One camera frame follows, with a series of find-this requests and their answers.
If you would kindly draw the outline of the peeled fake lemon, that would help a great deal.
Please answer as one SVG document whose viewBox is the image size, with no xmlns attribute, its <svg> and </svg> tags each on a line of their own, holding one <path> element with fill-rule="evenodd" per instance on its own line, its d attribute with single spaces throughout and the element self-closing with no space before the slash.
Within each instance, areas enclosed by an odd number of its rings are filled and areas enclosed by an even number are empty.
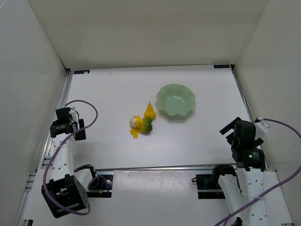
<svg viewBox="0 0 301 226">
<path fill-rule="evenodd" d="M 138 138 L 140 133 L 140 127 L 142 124 L 142 119 L 139 116 L 133 116 L 130 119 L 129 124 L 131 127 L 130 134 L 132 135 L 133 138 Z"/>
</svg>

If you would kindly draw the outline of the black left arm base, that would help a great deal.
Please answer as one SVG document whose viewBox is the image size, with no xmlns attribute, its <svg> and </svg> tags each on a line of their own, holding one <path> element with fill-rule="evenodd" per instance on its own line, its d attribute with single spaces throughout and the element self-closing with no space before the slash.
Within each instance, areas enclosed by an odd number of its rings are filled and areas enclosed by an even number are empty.
<svg viewBox="0 0 301 226">
<path fill-rule="evenodd" d="M 113 187 L 113 174 L 102 174 L 102 178 L 97 178 L 87 189 L 89 198 L 111 198 Z"/>
</svg>

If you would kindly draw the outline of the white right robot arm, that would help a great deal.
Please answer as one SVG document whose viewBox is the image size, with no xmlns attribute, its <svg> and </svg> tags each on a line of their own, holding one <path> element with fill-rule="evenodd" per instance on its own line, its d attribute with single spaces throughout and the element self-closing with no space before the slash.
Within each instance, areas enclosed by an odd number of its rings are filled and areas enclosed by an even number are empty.
<svg viewBox="0 0 301 226">
<path fill-rule="evenodd" d="M 255 124 L 237 117 L 220 130 L 222 135 L 231 131 L 226 139 L 230 144 L 236 167 L 216 165 L 213 181 L 222 189 L 234 226 L 267 226 L 269 224 L 264 191 L 266 163 L 259 146 L 263 140 L 256 135 L 264 134 L 269 127 L 264 122 Z"/>
</svg>

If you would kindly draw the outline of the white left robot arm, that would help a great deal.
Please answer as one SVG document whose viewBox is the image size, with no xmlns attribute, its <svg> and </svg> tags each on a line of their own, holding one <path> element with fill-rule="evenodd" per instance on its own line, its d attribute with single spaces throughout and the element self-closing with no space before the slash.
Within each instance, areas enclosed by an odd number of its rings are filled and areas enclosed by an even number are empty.
<svg viewBox="0 0 301 226">
<path fill-rule="evenodd" d="M 60 148 L 58 154 L 47 165 L 48 171 L 43 178 L 41 187 L 42 195 L 55 218 L 68 215 L 69 212 L 53 203 L 55 200 L 60 205 L 72 211 L 80 211 L 89 207 L 87 185 L 82 184 L 85 179 L 95 177 L 92 165 L 84 165 L 80 170 L 86 170 L 91 174 L 76 178 L 73 166 L 74 143 L 86 139 L 85 131 L 74 134 L 83 128 L 84 120 L 79 118 L 76 110 L 64 107 L 57 109 L 56 120 L 50 127 L 53 151 Z"/>
</svg>

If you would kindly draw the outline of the yellow fake pear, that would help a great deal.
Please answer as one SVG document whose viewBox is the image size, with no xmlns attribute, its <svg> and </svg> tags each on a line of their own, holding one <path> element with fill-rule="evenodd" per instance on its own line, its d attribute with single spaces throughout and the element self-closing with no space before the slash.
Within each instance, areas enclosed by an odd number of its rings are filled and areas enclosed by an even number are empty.
<svg viewBox="0 0 301 226">
<path fill-rule="evenodd" d="M 151 120 L 154 120 L 156 118 L 156 112 L 154 111 L 153 106 L 150 102 L 147 105 L 146 111 L 144 112 L 144 117 Z"/>
</svg>

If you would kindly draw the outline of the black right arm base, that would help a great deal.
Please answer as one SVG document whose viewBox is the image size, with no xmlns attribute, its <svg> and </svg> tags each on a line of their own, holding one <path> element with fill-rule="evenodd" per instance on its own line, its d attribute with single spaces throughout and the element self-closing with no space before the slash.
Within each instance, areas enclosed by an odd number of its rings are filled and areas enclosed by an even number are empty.
<svg viewBox="0 0 301 226">
<path fill-rule="evenodd" d="M 198 199 L 225 199 L 224 193 L 218 184 L 218 179 L 226 174 L 236 176 L 233 166 L 219 164 L 215 165 L 212 174 L 197 174 L 191 182 L 197 184 Z"/>
</svg>

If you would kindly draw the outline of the green yellow fake mango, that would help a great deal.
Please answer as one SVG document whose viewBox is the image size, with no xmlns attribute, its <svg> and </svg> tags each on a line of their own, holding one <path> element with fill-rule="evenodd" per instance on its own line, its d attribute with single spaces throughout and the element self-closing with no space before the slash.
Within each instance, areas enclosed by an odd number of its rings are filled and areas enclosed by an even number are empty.
<svg viewBox="0 0 301 226">
<path fill-rule="evenodd" d="M 143 134 L 149 134 L 152 131 L 152 119 L 144 117 L 140 126 L 140 132 Z"/>
</svg>

